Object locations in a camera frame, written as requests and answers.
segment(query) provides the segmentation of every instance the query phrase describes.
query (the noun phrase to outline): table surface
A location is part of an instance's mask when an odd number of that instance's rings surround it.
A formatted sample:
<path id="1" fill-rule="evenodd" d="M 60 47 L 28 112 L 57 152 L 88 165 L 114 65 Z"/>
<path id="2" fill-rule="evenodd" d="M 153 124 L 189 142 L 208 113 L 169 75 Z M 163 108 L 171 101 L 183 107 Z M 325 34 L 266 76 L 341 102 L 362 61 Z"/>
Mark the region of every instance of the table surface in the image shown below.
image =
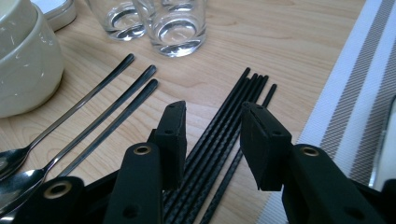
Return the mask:
<path id="1" fill-rule="evenodd" d="M 0 151 L 27 146 L 128 53 L 133 53 L 132 65 L 44 139 L 21 168 L 27 171 L 44 167 L 149 65 L 155 64 L 159 88 L 71 173 L 90 184 L 119 169 L 125 149 L 146 142 L 164 108 L 179 100 L 187 103 L 189 152 L 246 67 L 251 68 L 251 73 L 269 75 L 269 84 L 277 84 L 269 109 L 295 142 L 364 1 L 208 0 L 206 42 L 192 55 L 181 58 L 166 58 L 154 52 L 146 35 L 129 42 L 110 40 L 85 2 L 77 0 L 75 4 L 77 18 L 56 32 L 65 63 L 59 90 L 32 112 L 0 119 Z M 59 174 L 124 107 L 57 163 L 47 180 Z M 255 223 L 268 195 L 257 191 L 253 175 L 242 160 L 213 223 Z"/>

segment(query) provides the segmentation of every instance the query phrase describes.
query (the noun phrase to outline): drinking glass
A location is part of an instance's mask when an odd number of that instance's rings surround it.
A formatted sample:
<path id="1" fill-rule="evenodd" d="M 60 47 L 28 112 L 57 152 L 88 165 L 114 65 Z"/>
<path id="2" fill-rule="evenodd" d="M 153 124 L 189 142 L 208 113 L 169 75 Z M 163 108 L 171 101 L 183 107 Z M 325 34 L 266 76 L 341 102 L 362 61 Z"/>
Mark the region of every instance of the drinking glass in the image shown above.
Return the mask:
<path id="1" fill-rule="evenodd" d="M 151 45 L 168 57 L 195 52 L 205 42 L 205 0 L 133 0 Z"/>
<path id="2" fill-rule="evenodd" d="M 111 39 L 128 41 L 146 32 L 131 0 L 86 0 L 86 3 Z"/>

